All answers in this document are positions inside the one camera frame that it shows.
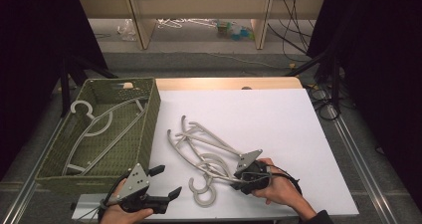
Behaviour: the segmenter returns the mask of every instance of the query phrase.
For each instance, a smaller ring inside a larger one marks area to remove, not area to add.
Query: wicker basket
[[[66,175],[62,175],[73,146],[92,121],[87,116],[89,110],[87,106],[75,106],[76,112],[67,114],[55,136],[36,175],[36,182],[44,188],[60,193],[105,193],[119,176],[137,163],[144,169],[148,168],[160,106],[155,79],[87,80],[77,101],[88,102],[93,107],[93,116],[97,117],[116,105],[139,97],[145,97],[145,101],[140,102],[143,107],[147,103],[143,116],[84,176],[77,175],[78,172],[71,169],[68,169]],[[88,166],[90,161],[102,153],[134,121],[139,112],[136,103],[130,103],[113,111],[112,122],[103,133],[82,139],[71,164]],[[103,130],[107,122],[108,115],[92,126],[90,133]]]

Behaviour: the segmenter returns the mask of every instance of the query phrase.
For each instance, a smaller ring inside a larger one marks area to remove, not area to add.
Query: floor
[[[283,44],[281,38],[271,30],[267,32],[264,49],[257,50],[250,38],[235,41],[230,36],[219,36],[216,29],[209,26],[215,23],[213,19],[192,21],[157,24],[150,46],[144,51],[137,48],[136,42],[123,40],[122,34],[118,33],[118,30],[124,28],[124,20],[91,20],[91,24],[110,71],[120,77],[282,76],[309,59],[295,47]],[[226,21],[250,28],[249,21]],[[270,24],[283,37],[286,29],[281,22],[285,25],[289,23],[274,20]],[[301,32],[311,35],[314,22],[300,21]],[[297,47],[306,48],[298,33],[288,31],[286,35]],[[300,74],[299,78],[304,85],[314,83],[315,70],[312,68]],[[97,74],[89,73],[89,76],[96,77]],[[311,94],[311,99],[321,96],[321,92]],[[376,140],[359,111],[354,108],[345,88],[341,90],[341,95],[346,99],[341,103],[340,118],[325,120],[324,117],[332,112],[327,109],[321,112],[319,120],[360,214],[354,217],[332,217],[334,223],[422,223],[421,212],[388,160],[375,149]],[[19,205],[15,200],[22,198],[21,188],[34,185],[27,179],[34,174],[34,166],[37,166],[38,157],[42,155],[45,144],[49,142],[59,122],[60,113],[61,94],[58,87],[52,93],[51,102],[31,140],[23,146],[0,182],[2,220],[9,218],[9,208]],[[74,223],[71,220],[71,207],[79,196],[59,195],[37,185],[32,190],[28,201],[20,207],[25,212],[16,214],[19,223]],[[386,200],[384,204],[376,203],[380,197]],[[386,207],[391,212],[382,214],[379,210],[385,210]],[[297,219],[285,219],[280,223],[297,223]]]

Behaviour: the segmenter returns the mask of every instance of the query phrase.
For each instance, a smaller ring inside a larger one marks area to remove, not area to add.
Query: person's right hand
[[[273,165],[271,167],[273,173],[284,173],[279,168],[274,167],[271,158],[262,158],[259,161]],[[268,187],[261,190],[254,190],[252,194],[256,197],[266,198],[267,205],[271,202],[276,202],[292,207],[303,221],[307,221],[317,215],[295,186],[285,177],[273,176]]]

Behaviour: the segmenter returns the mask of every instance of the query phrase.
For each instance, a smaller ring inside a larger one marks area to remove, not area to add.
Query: gray carpet floor
[[[306,60],[305,56],[290,55]],[[283,54],[207,54],[207,53],[105,53],[109,70],[122,78],[130,77],[277,77],[290,71],[292,62]],[[313,84],[316,68],[302,73],[299,78],[304,85]],[[88,72],[89,77],[98,77]],[[20,188],[30,175],[33,166],[56,128],[61,113],[61,94],[55,89],[49,105],[45,108],[32,138],[22,147],[9,172],[0,182],[0,218],[3,220]],[[341,102],[344,119],[362,156],[382,193],[388,200],[398,223],[422,223],[422,215],[388,160],[375,150],[375,138],[353,107],[352,99]],[[333,121],[320,119],[337,164],[359,210],[353,217],[332,217],[334,223],[382,223],[375,206],[356,171]],[[38,186],[20,223],[74,223],[71,220],[72,203],[77,195],[59,195]],[[286,219],[280,223],[296,224],[298,220]]]

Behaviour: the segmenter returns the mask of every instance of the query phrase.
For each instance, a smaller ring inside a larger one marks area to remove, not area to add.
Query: green woven basket
[[[68,169],[67,174],[62,175],[73,146],[92,122],[87,116],[88,107],[76,105],[76,112],[67,114],[55,136],[36,175],[36,182],[46,189],[60,193],[105,193],[119,176],[137,163],[144,169],[148,168],[161,102],[154,78],[90,79],[84,83],[77,101],[88,102],[93,107],[93,116],[97,117],[116,105],[139,97],[145,98],[140,101],[144,108],[147,104],[143,116],[84,176],[77,175],[79,172],[72,169]],[[140,109],[136,103],[130,103],[113,111],[111,123],[104,132],[82,139],[71,164],[87,167],[90,161],[105,150],[139,113]],[[107,122],[108,115],[92,126],[89,133],[103,130]]]

